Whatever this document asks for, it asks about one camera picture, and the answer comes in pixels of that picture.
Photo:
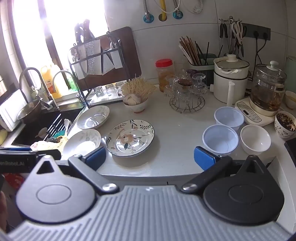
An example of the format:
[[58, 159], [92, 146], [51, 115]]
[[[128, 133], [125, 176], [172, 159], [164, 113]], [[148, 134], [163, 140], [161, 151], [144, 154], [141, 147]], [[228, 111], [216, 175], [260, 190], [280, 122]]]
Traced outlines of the person's left hand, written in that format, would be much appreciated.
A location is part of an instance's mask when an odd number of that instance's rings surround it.
[[0, 227], [5, 232], [8, 219], [8, 208], [5, 194], [1, 191], [0, 196]]

